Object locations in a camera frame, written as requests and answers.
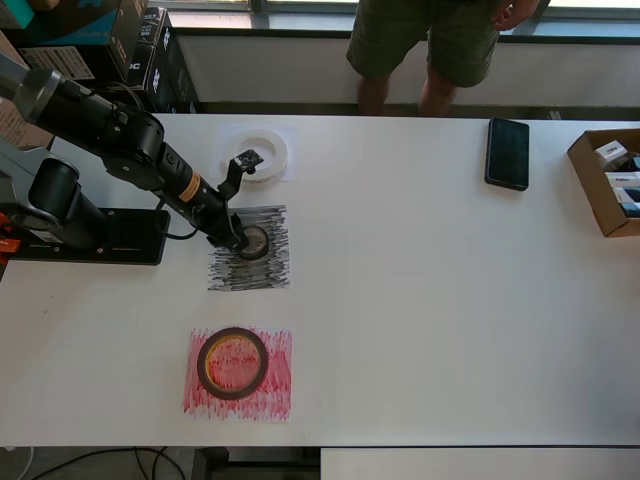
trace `hand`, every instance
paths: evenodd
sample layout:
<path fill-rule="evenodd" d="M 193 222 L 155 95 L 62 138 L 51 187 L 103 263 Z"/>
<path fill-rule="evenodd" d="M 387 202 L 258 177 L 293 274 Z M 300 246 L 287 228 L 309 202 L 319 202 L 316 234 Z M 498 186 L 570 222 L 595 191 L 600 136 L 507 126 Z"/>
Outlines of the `hand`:
<path fill-rule="evenodd" d="M 491 17 L 493 28 L 504 32 L 517 27 L 536 11 L 539 0 L 503 0 L 496 13 Z"/>

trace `black scribbled paper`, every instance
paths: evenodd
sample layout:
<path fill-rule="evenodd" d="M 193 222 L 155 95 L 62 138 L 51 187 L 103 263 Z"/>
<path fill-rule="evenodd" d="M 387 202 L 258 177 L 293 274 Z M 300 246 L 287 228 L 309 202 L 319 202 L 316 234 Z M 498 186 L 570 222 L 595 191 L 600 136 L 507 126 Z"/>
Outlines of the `black scribbled paper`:
<path fill-rule="evenodd" d="M 209 260 L 209 290 L 230 292 L 284 288 L 290 283 L 287 207 L 234 209 L 242 224 L 257 225 L 269 236 L 269 253 L 259 260 L 243 260 L 225 248 L 213 248 Z"/>

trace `person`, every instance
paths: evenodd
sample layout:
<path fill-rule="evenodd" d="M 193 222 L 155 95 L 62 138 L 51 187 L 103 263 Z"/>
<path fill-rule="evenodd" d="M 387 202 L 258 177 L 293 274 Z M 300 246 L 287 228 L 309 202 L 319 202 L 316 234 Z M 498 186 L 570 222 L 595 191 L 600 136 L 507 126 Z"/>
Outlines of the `person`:
<path fill-rule="evenodd" d="M 358 112 L 380 115 L 389 79 L 428 32 L 427 80 L 418 113 L 444 116 L 458 88 L 487 75 L 499 32 L 533 14 L 538 0 L 360 0 L 347 59 L 360 75 Z"/>

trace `leg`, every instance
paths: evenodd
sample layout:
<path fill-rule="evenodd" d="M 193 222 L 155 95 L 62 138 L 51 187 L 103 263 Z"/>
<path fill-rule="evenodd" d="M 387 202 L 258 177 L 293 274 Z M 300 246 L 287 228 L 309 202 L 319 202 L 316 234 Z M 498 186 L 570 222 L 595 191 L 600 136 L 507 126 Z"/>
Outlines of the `leg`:
<path fill-rule="evenodd" d="M 421 117 L 444 117 L 458 87 L 444 79 L 434 68 L 427 69 L 428 78 L 422 87 L 418 113 Z"/>
<path fill-rule="evenodd" d="M 360 76 L 358 80 L 358 115 L 377 116 L 389 94 L 391 74 L 376 77 Z"/>
<path fill-rule="evenodd" d="M 389 79 L 429 29 L 426 0 L 360 0 L 347 59 L 360 76 L 358 113 L 380 115 Z"/>
<path fill-rule="evenodd" d="M 499 0 L 439 0 L 429 32 L 429 77 L 422 89 L 420 115 L 445 115 L 458 87 L 473 87 L 485 78 L 498 40 L 491 22 L 498 5 Z"/>

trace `brown tape roll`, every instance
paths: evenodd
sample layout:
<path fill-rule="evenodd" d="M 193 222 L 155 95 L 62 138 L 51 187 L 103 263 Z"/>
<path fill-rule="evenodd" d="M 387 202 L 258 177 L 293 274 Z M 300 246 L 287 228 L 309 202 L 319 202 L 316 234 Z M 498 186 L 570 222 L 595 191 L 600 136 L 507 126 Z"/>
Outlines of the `brown tape roll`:
<path fill-rule="evenodd" d="M 232 340 L 234 338 L 241 338 L 243 340 L 247 340 L 253 344 L 258 353 L 258 359 L 260 361 L 260 365 L 258 366 L 258 372 L 255 377 L 249 382 L 249 384 L 245 387 L 238 389 L 228 389 L 222 388 L 220 385 L 216 384 L 214 381 L 211 372 L 208 369 L 209 358 L 211 354 L 222 345 L 227 340 Z M 240 400 L 241 398 L 248 397 L 253 392 L 255 392 L 267 375 L 267 367 L 269 366 L 269 357 L 267 355 L 267 348 L 264 345 L 264 342 L 260 340 L 260 337 L 246 328 L 241 327 L 231 327 L 220 330 L 219 332 L 211 335 L 202 348 L 200 349 L 200 353 L 198 354 L 198 379 L 200 383 L 204 387 L 204 389 L 209 392 L 214 397 L 218 397 L 222 400 Z"/>

